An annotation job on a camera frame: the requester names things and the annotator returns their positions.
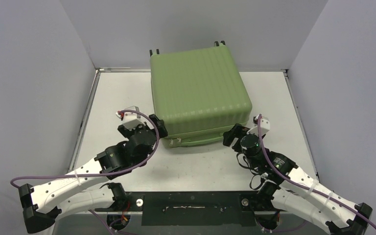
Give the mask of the green suitcase with blue lining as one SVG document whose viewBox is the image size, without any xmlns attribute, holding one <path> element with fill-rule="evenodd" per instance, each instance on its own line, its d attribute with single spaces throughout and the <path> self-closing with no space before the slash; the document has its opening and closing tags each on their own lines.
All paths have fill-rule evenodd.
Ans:
<svg viewBox="0 0 376 235">
<path fill-rule="evenodd" d="M 225 46 L 150 57 L 154 113 L 179 147 L 222 140 L 236 123 L 249 121 L 252 102 L 234 58 Z"/>
</svg>

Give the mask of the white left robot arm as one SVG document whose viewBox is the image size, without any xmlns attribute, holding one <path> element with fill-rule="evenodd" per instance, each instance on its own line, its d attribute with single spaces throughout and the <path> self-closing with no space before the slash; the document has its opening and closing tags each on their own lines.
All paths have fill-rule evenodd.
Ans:
<svg viewBox="0 0 376 235">
<path fill-rule="evenodd" d="M 107 147 L 82 166 L 65 175 L 47 176 L 47 183 L 18 187 L 23 219 L 29 234 L 50 228 L 57 220 L 83 211 L 123 209 L 126 193 L 111 180 L 146 165 L 159 140 L 168 136 L 164 120 L 145 115 L 138 108 L 116 112 L 124 141 Z"/>
</svg>

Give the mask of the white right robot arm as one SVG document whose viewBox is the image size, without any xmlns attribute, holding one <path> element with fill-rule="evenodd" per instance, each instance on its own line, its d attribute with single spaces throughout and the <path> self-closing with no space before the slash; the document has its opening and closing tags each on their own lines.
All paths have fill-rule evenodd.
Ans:
<svg viewBox="0 0 376 235">
<path fill-rule="evenodd" d="M 242 167 L 260 178 L 251 209 L 292 213 L 328 235 L 363 235 L 372 226 L 368 204 L 339 196 L 285 155 L 261 146 L 261 141 L 258 128 L 238 123 L 223 134 L 223 145 L 232 147 L 245 161 Z"/>
</svg>

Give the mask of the middle left suitcase wheel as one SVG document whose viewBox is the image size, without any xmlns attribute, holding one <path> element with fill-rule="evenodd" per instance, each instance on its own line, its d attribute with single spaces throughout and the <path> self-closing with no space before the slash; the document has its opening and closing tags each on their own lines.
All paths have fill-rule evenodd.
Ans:
<svg viewBox="0 0 376 235">
<path fill-rule="evenodd" d="M 150 57 L 152 57 L 153 55 L 159 55 L 160 51 L 159 49 L 150 49 L 149 54 L 150 54 Z"/>
</svg>

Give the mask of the suitcase wheel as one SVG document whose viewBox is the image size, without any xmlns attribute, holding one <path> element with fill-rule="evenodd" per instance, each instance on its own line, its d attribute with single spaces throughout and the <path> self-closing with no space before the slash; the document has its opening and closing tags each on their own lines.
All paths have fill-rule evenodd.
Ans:
<svg viewBox="0 0 376 235">
<path fill-rule="evenodd" d="M 150 57 L 152 57 L 153 55 L 159 55 L 160 51 L 159 49 L 150 49 L 149 54 L 150 54 Z"/>
<path fill-rule="evenodd" d="M 220 46 L 225 46 L 226 45 L 226 43 L 225 43 L 225 41 L 215 41 L 214 42 L 214 46 L 215 47 L 220 47 Z"/>
</svg>

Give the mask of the far left suitcase wheel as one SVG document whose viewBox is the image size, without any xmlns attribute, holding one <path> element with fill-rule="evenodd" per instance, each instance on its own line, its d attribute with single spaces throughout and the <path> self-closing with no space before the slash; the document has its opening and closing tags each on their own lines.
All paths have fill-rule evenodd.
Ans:
<svg viewBox="0 0 376 235">
<path fill-rule="evenodd" d="M 220 47 L 220 46 L 225 46 L 226 45 L 226 43 L 225 43 L 225 41 L 215 41 L 214 42 L 214 46 L 215 47 Z"/>
</svg>

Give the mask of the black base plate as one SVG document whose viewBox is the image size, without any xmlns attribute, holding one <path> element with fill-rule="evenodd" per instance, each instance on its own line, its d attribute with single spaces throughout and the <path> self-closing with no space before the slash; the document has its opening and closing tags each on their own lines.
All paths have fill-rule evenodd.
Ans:
<svg viewBox="0 0 376 235">
<path fill-rule="evenodd" d="M 269 201 L 258 200 L 254 190 L 129 192 L 119 205 L 97 209 L 110 214 L 141 215 L 143 226 L 251 227 L 256 218 L 270 217 L 275 211 Z"/>
</svg>

